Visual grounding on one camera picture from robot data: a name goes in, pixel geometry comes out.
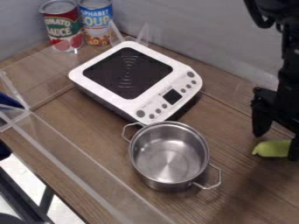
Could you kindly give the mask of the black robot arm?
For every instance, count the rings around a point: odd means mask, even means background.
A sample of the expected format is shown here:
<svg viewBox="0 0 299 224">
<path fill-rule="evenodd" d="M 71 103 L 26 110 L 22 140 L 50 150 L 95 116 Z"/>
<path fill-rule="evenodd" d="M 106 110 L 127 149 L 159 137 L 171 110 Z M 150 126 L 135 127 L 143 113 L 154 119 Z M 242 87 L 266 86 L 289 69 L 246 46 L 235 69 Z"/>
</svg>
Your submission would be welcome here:
<svg viewBox="0 0 299 224">
<path fill-rule="evenodd" d="M 299 160 L 299 0 L 243 0 L 257 26 L 282 34 L 283 66 L 277 90 L 255 87 L 251 101 L 253 132 L 262 137 L 273 122 L 294 132 L 286 157 Z"/>
</svg>

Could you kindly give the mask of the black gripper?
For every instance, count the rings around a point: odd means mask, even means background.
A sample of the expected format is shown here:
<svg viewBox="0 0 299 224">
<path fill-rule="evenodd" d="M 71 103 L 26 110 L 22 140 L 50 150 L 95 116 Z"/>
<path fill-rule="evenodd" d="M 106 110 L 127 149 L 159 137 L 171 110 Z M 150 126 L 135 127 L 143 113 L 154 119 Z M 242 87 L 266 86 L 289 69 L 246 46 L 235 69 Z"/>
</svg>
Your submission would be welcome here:
<svg viewBox="0 0 299 224">
<path fill-rule="evenodd" d="M 299 159 L 299 73 L 281 70 L 277 91 L 263 87 L 254 88 L 253 132 L 262 137 L 270 130 L 273 122 L 279 123 L 297 135 L 291 140 L 287 158 Z"/>
</svg>

